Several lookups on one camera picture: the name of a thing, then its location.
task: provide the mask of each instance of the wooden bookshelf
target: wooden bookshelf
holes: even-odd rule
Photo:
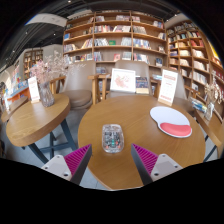
[[[116,20],[117,15],[129,16],[129,21]],[[97,21],[98,16],[103,16],[104,21]],[[140,18],[140,22],[132,20],[132,16],[137,16]],[[154,26],[154,21],[162,23],[162,27]],[[150,15],[134,12],[134,11],[119,11],[119,12],[95,12],[77,19],[73,19],[67,22],[70,26],[69,29],[64,31],[65,34],[70,34],[72,38],[63,41],[63,48],[65,45],[74,44],[79,49],[72,50],[69,52],[64,52],[64,55],[68,55],[69,58],[73,56],[82,56],[85,54],[94,54],[94,52],[100,52],[102,54],[103,61],[97,61],[97,67],[105,67],[106,72],[112,72],[114,67],[114,54],[120,54],[120,59],[122,59],[124,52],[130,52],[131,60],[134,60],[134,54],[146,55],[149,60],[149,68],[155,69],[155,71],[161,74],[161,68],[155,65],[156,58],[161,58],[163,61],[163,66],[168,66],[168,54],[167,54],[167,40],[160,39],[158,36],[160,33],[165,33],[164,22],[160,18],[154,18]],[[130,26],[130,32],[95,32],[97,26]],[[144,27],[146,33],[134,32],[134,26]],[[84,42],[87,39],[92,38],[92,46],[89,48],[82,48]],[[116,45],[109,46],[94,46],[94,40],[99,38],[105,38],[109,43],[110,40],[116,41]],[[122,38],[131,38],[131,46],[122,46]],[[133,44],[133,39],[141,39],[148,41],[151,49],[136,47]],[[159,45],[164,47],[165,52],[159,51]]]
[[[194,76],[193,76],[194,72],[197,72],[197,73],[203,75],[207,79],[207,83],[212,84],[212,82],[213,82],[212,71],[216,70],[217,73],[220,74],[220,77],[219,76],[215,77],[216,82],[219,85],[219,87],[221,88],[221,90],[224,90],[224,70],[221,65],[219,65],[218,63],[216,63],[212,60],[212,58],[214,58],[212,49],[209,45],[207,37],[201,30],[199,30],[197,27],[191,28],[191,29],[184,27],[184,29],[177,32],[174,29],[174,27],[178,27],[178,26],[181,27],[182,25],[184,25],[185,22],[191,23],[190,20],[182,21],[180,23],[174,24],[172,27],[169,27],[166,30],[168,45],[173,45],[175,47],[175,48],[168,50],[169,67],[173,66],[173,64],[170,64],[170,58],[178,59],[179,64],[176,64],[175,67],[178,69],[179,72],[181,72],[181,69],[184,69],[185,71],[187,71],[188,76],[182,75],[183,79],[185,80],[185,85],[187,85],[189,87],[192,87],[193,83],[198,85],[198,91],[200,92],[200,96],[197,95],[197,99],[202,101],[203,103],[206,103],[205,91],[204,91],[205,83],[195,80]],[[190,31],[192,35],[193,35],[193,33],[195,33],[196,35],[198,33],[200,36],[191,37],[188,35],[187,31]],[[177,34],[179,34],[179,35],[185,34],[186,38],[185,39],[177,39]],[[197,46],[192,45],[191,40],[193,40]],[[180,42],[184,42],[188,46],[180,47],[179,46]],[[174,50],[176,50],[178,52],[178,56],[171,57],[170,52],[172,52]],[[190,52],[191,56],[180,56],[180,50],[188,50]],[[201,51],[204,54],[204,57],[195,56],[193,54],[194,50]],[[189,66],[181,65],[180,59],[186,59],[189,63]],[[195,67],[194,66],[195,61],[202,63],[205,66],[206,70],[203,70],[199,67]],[[216,102],[215,109],[220,114],[220,116],[222,118],[224,118],[224,103],[218,104]]]
[[[39,60],[43,60],[43,50],[31,50],[24,53],[23,65],[24,65],[24,80],[30,78],[30,68],[36,64]]]

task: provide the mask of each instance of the display table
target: display table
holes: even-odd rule
[[[14,101],[12,104],[9,105],[9,109],[10,111],[4,111],[2,116],[1,116],[1,120],[2,122],[6,122],[9,120],[9,118],[13,115],[13,113],[20,108],[23,104],[28,102],[28,97],[24,96],[21,97],[20,99]]]
[[[107,99],[88,110],[78,130],[79,147],[92,144],[93,156],[88,168],[106,188],[112,190],[143,186],[131,155],[131,144],[146,148],[157,155],[166,153],[182,167],[203,162],[205,141],[197,122],[182,108],[173,109],[184,114],[191,125],[192,135],[174,138],[159,130],[151,118],[150,110],[155,106],[166,106],[152,96],[120,96]],[[102,127],[119,124],[124,134],[124,149],[109,154],[102,148]]]
[[[29,146],[35,155],[46,163],[48,159],[43,155],[50,152],[50,157],[54,156],[55,150],[71,147],[76,149],[75,143],[70,134],[66,116],[70,111],[69,98],[64,94],[54,95],[55,103],[50,107],[44,107],[41,102],[28,103],[21,106],[10,118],[6,126],[6,134],[15,146]],[[53,145],[55,137],[52,131],[61,124],[67,143]],[[50,133],[50,146],[38,149],[35,142]]]
[[[224,146],[224,123],[220,122],[214,112],[210,121],[208,121],[204,117],[204,113],[199,110],[195,110],[195,117],[208,137],[212,140],[215,146],[217,146],[218,158],[220,158]]]
[[[21,98],[21,96],[27,96],[28,99],[30,99],[30,90],[29,90],[29,86],[26,87],[22,87],[20,89],[18,89],[16,92],[14,92],[13,94],[11,94],[11,97],[8,98],[8,101],[12,101],[12,103],[18,99]]]

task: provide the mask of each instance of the bookshelf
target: bookshelf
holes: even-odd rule
[[[166,34],[168,42],[168,66],[176,68],[182,74],[186,86],[192,87],[194,84],[198,86],[198,91],[200,92],[200,95],[196,96],[198,100],[206,103],[204,87],[206,82],[208,84],[212,83],[213,70],[217,74],[217,84],[224,91],[224,70],[221,62],[214,58],[209,41],[198,27],[190,20],[186,20],[167,28]],[[189,55],[181,56],[182,50],[187,50]],[[187,89],[186,94],[190,96],[190,92]],[[215,109],[223,118],[224,103],[218,104],[216,102]]]
[[[24,53],[24,80],[30,78],[30,68],[39,60],[43,60],[43,50],[32,50]]]
[[[123,41],[124,38],[130,40],[128,46],[122,44],[127,43]],[[92,39],[92,45],[82,48],[88,39]],[[114,41],[115,45],[96,46],[97,39],[106,39],[108,44]],[[72,44],[73,48],[67,51],[66,45]],[[159,51],[159,45],[164,48],[164,52]],[[66,55],[72,64],[79,60],[87,60],[87,57],[91,59],[91,54],[93,56],[94,53],[100,52],[102,60],[98,61],[93,57],[92,60],[96,60],[97,67],[105,67],[106,72],[111,74],[115,65],[114,55],[120,54],[122,59],[124,54],[131,54],[130,60],[144,60],[148,63],[150,75],[161,75],[161,67],[156,66],[156,58],[162,59],[162,66],[167,67],[167,47],[162,19],[140,12],[119,10],[94,12],[68,21],[64,31],[63,55]]]

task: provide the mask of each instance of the wall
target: wall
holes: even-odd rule
[[[58,51],[61,55],[63,55],[63,47],[62,45],[59,44],[52,44],[46,47],[42,47],[43,49],[43,60],[44,62],[46,61],[45,56],[49,56],[49,55],[54,55],[54,51]],[[32,48],[26,49],[23,51],[23,53],[18,57],[18,59],[16,60],[16,62],[19,60],[19,74],[22,78],[22,81],[24,80],[23,77],[23,72],[24,72],[24,68],[23,68],[23,60],[24,60],[24,53],[27,51],[31,51]],[[15,70],[15,66],[12,65],[10,67],[8,67],[7,69],[5,69],[3,72],[0,73],[0,82],[4,82],[6,84],[8,77],[10,77],[10,82],[8,82],[7,88],[10,89],[11,87],[11,78],[12,78],[12,73]]]
[[[14,70],[15,66],[11,65],[0,74],[0,82],[4,82],[6,84],[6,88],[8,89],[11,88],[11,78]]]

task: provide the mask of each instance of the paper sign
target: paper sign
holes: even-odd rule
[[[34,76],[28,79],[31,102],[39,102],[40,94],[37,86],[37,78]]]
[[[172,72],[163,69],[162,83],[158,98],[159,102],[165,103],[169,106],[172,105],[174,94],[176,91],[177,76],[178,76],[177,72]]]
[[[135,93],[135,71],[125,69],[112,69],[110,90]]]

